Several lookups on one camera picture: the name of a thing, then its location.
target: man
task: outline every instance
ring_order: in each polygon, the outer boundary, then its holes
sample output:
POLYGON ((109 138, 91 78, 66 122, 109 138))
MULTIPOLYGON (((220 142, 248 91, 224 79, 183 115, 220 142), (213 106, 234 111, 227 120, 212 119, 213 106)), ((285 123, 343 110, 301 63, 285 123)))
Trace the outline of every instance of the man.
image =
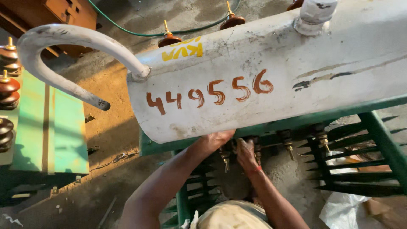
MULTIPOLYGON (((160 212, 191 172, 232 138, 234 132, 228 130, 201 137, 151 174, 126 201, 119 228, 160 228, 160 212)), ((238 162, 249 177, 264 209, 246 201, 225 201, 210 208, 199 217, 196 225, 191 224, 191 228, 309 229, 298 211, 277 191, 257 164, 253 141, 238 139, 236 152, 238 162)))

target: cloth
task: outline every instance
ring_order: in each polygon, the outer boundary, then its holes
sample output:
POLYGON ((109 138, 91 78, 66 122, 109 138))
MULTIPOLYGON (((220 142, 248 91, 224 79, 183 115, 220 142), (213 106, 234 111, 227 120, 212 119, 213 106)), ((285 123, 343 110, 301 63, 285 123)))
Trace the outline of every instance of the cloth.
POLYGON ((202 216, 194 215, 190 229, 272 229, 267 223, 264 209, 243 200, 228 200, 219 203, 202 216))

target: concrete floor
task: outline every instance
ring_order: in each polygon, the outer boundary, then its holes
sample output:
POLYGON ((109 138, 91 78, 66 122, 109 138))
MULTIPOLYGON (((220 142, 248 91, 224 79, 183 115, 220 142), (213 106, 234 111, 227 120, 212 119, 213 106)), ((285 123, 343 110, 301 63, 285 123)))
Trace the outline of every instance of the concrete floor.
MULTIPOLYGON (((113 21, 124 28, 139 33, 161 33, 164 31, 163 20, 166 19, 170 30, 183 30, 203 26, 219 20, 226 13, 225 3, 218 0, 93 0, 97 6, 113 21)), ((242 0, 237 15, 253 21, 284 12, 291 0, 242 0)), ((159 38, 136 37, 112 26, 105 18, 98 17, 103 25, 102 32, 132 52, 140 53, 157 48, 159 38)), ((193 34, 181 35, 184 40, 217 31, 215 26, 193 34)), ((96 228, 110 203, 117 197, 102 228, 116 228, 126 199, 153 172, 158 163, 169 159, 169 153, 138 157, 139 126, 131 110, 125 85, 126 68, 113 57, 100 51, 93 51, 80 59, 62 55, 47 61, 47 64, 64 77, 76 82, 83 88, 112 105, 109 111, 100 111, 84 104, 85 114, 92 114, 95 120, 86 124, 88 147, 98 145, 99 151, 90 155, 90 169, 112 161, 117 155, 131 153, 134 156, 101 169, 95 169, 82 178, 82 184, 68 185, 60 194, 52 196, 31 208, 22 206, 2 209, 13 219, 18 219, 24 228, 96 228)), ((379 111, 383 117, 393 114, 407 115, 407 106, 398 106, 379 111)), ((349 123, 357 120, 350 117, 340 120, 349 123)), ((390 129, 407 126, 406 120, 398 118, 388 123, 390 129)), ((396 141, 405 142, 407 135, 400 132, 395 135, 396 141)), ((308 148, 296 150, 297 153, 308 148)), ((308 158, 296 155, 291 161, 284 150, 275 155, 263 155, 263 169, 288 201, 300 212, 311 228, 326 228, 318 215, 324 200, 315 181, 306 178, 312 174, 305 172, 311 165, 303 164, 308 158)), ((223 192, 230 198, 239 198, 247 192, 247 179, 241 177, 239 182, 228 182, 232 176, 218 172, 218 182, 223 192)), ((4 218, 0 219, 0 228, 20 228, 4 218)))

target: green wire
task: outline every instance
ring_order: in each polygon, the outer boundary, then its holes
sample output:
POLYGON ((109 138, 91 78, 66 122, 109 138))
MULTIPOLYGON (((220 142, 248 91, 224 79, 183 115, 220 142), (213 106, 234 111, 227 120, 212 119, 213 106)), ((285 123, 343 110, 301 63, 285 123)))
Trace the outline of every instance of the green wire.
MULTIPOLYGON (((121 26, 119 26, 118 24, 116 24, 114 21, 112 21, 109 17, 106 16, 106 14, 104 14, 98 7, 95 6, 95 4, 93 4, 93 2, 91 0, 88 0, 88 2, 93 6, 93 8, 95 8, 95 10, 97 12, 99 12, 103 17, 105 17, 106 19, 108 19, 111 23, 113 23, 113 25, 115 25, 117 28, 123 30, 124 32, 136 35, 136 36, 140 36, 140 37, 158 37, 158 36, 164 36, 164 33, 157 33, 157 34, 143 34, 143 33, 135 33, 135 32, 131 32, 126 30, 125 28, 122 28, 121 26)), ((240 0, 237 0, 237 4, 236 4, 236 8, 234 8, 232 11, 235 12, 237 10, 237 8, 239 7, 239 3, 240 0)), ((191 32, 196 32, 196 31, 200 31, 200 30, 204 30, 207 28, 210 28, 212 26, 215 26, 221 22, 223 22, 224 20, 226 20, 227 16, 220 19, 217 22, 214 22, 212 24, 203 26, 203 27, 199 27, 199 28, 195 28, 195 29, 189 29, 189 30, 179 30, 179 31, 172 31, 173 34, 181 34, 181 33, 191 33, 191 32)))

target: curved pipe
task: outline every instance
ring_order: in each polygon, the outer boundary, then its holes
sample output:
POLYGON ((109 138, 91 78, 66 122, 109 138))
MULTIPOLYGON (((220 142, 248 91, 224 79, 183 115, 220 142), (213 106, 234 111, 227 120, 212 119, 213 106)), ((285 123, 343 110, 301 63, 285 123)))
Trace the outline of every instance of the curved pipe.
POLYGON ((50 24, 30 29, 20 37, 17 52, 27 71, 44 83, 102 110, 110 108, 107 101, 56 74, 44 64, 40 57, 41 51, 57 44, 76 44, 106 52, 124 64, 131 71, 136 82, 146 81, 150 73, 150 68, 140 63, 119 42, 91 29, 66 24, 50 24))

